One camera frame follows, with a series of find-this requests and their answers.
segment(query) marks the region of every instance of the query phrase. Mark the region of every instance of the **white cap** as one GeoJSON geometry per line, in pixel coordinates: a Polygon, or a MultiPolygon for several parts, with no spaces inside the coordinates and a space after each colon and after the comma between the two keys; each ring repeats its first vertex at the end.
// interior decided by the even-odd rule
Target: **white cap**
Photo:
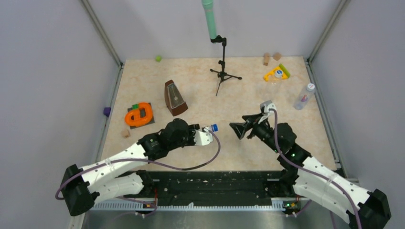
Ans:
{"type": "Polygon", "coordinates": [[[282,70],[277,70],[277,71],[274,73],[274,76],[275,76],[276,78],[281,78],[281,77],[283,76],[283,71],[282,71],[282,70]]]}
{"type": "Polygon", "coordinates": [[[314,85],[313,83],[309,83],[309,84],[307,85],[307,90],[308,90],[308,91],[312,92],[314,89],[315,89],[315,85],[314,85]]]}

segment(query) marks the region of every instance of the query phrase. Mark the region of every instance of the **microphone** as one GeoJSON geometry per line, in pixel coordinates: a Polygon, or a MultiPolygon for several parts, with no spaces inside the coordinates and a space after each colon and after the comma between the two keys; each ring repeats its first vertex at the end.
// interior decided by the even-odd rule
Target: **microphone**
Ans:
{"type": "Polygon", "coordinates": [[[207,19],[208,32],[210,34],[211,40],[214,40],[216,36],[215,18],[213,11],[213,0],[202,0],[202,6],[205,11],[205,18],[207,19]]]}

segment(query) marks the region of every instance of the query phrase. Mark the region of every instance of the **small wooden block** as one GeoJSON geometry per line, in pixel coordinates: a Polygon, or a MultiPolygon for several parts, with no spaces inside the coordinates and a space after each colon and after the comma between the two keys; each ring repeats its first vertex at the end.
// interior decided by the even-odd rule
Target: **small wooden block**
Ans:
{"type": "Polygon", "coordinates": [[[273,59],[275,59],[276,61],[280,60],[281,58],[281,54],[276,52],[276,54],[274,54],[273,59]]]}
{"type": "Polygon", "coordinates": [[[269,60],[270,60],[270,54],[269,54],[268,52],[266,52],[266,53],[265,53],[265,60],[264,60],[264,62],[263,62],[263,65],[264,65],[264,66],[267,66],[269,60]]]}
{"type": "Polygon", "coordinates": [[[131,136],[131,134],[129,133],[129,130],[125,129],[125,130],[121,131],[121,136],[123,138],[127,138],[127,137],[131,136]]]}

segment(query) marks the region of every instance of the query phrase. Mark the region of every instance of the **green ball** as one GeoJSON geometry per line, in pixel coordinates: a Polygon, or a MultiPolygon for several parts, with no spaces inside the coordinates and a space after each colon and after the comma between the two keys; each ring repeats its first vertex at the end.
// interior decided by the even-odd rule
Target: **green ball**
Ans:
{"type": "Polygon", "coordinates": [[[156,56],[155,60],[156,60],[157,62],[160,62],[160,61],[162,60],[162,57],[161,57],[161,56],[156,56]]]}

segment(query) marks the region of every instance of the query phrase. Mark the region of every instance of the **tripod base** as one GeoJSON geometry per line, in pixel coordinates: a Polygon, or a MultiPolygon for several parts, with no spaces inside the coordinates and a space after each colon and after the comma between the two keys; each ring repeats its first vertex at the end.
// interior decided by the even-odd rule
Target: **tripod base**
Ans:
{"type": "Polygon", "coordinates": [[[238,80],[241,80],[241,79],[242,79],[242,78],[239,77],[239,76],[230,75],[230,74],[228,74],[228,73],[226,73],[226,72],[224,72],[224,71],[220,71],[220,72],[219,72],[219,71],[216,71],[216,70],[213,70],[213,69],[210,69],[210,71],[211,71],[211,72],[214,72],[214,73],[217,73],[218,78],[221,79],[220,82],[219,82],[219,84],[218,84],[218,88],[216,89],[216,94],[215,94],[215,96],[218,95],[219,86],[221,86],[221,83],[224,82],[225,80],[229,80],[229,79],[231,79],[231,78],[236,78],[236,79],[238,79],[238,80]]]}

